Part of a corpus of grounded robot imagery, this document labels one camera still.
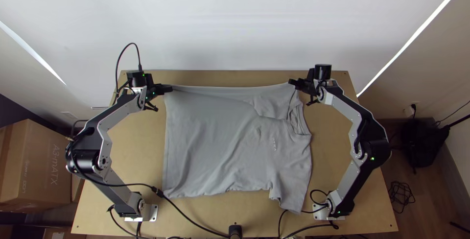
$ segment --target power outlet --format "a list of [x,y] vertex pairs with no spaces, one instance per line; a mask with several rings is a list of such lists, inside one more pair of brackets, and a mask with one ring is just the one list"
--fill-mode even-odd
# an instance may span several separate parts
[[405,114],[405,117],[409,118],[412,117],[415,114],[415,109],[411,105],[415,105],[417,107],[419,101],[413,101],[409,106],[403,109],[403,113]]
[[74,114],[72,114],[69,111],[61,111],[60,113],[62,113],[64,116],[66,116],[67,118],[69,118],[71,120],[78,120],[77,116],[75,116]]

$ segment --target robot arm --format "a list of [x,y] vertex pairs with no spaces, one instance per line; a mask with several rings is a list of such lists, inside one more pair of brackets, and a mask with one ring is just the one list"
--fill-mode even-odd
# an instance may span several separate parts
[[[115,210],[126,221],[155,221],[158,206],[146,204],[141,194],[132,192],[111,168],[113,143],[108,130],[127,115],[141,110],[157,111],[150,101],[172,91],[169,85],[154,84],[151,74],[142,71],[127,72],[131,94],[123,94],[117,103],[85,124],[66,148],[67,170],[88,179],[114,204]],[[161,192],[152,188],[155,193]]]
[[348,133],[352,157],[348,169],[338,188],[330,191],[327,199],[320,205],[314,204],[318,220],[344,219],[354,208],[354,198],[366,182],[372,170],[381,166],[391,155],[385,129],[372,114],[361,105],[344,95],[336,80],[331,79],[331,65],[315,65],[308,71],[306,79],[290,79],[289,84],[310,95],[310,102],[330,105],[352,122]]

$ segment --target black bag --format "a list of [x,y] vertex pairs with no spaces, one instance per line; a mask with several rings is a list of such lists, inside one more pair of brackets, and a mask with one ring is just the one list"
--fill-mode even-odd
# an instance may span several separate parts
[[411,119],[401,129],[401,144],[413,172],[417,167],[432,165],[449,136],[450,127],[437,128],[418,119]]

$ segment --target cardboard box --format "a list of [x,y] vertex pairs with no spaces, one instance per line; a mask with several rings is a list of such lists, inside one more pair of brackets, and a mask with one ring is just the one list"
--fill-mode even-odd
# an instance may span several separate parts
[[69,204],[67,143],[29,119],[0,129],[0,210],[33,213]]
[[72,175],[72,202],[78,202],[80,200],[84,183],[85,179],[79,178],[77,175]]
[[86,239],[87,235],[71,234],[70,228],[45,228],[43,239]]

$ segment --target light strip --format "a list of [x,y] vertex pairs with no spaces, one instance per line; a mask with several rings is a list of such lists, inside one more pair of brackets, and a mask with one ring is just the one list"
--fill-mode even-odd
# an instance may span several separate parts
[[38,61],[43,67],[45,67],[51,74],[53,74],[60,82],[67,84],[59,77],[59,75],[50,67],[50,65],[44,61],[44,59],[36,53],[36,51],[29,46],[18,34],[16,34],[12,29],[10,29],[7,25],[0,21],[0,28],[6,32],[13,40],[15,40],[23,49],[25,49],[36,61]]
[[431,23],[431,21],[444,9],[444,7],[450,2],[451,0],[444,0],[434,12],[427,18],[427,20],[413,33],[411,38],[405,43],[405,45],[398,51],[397,54],[372,78],[372,80],[359,92],[356,96],[359,97],[372,83],[405,51],[408,46],[421,34],[421,32]]

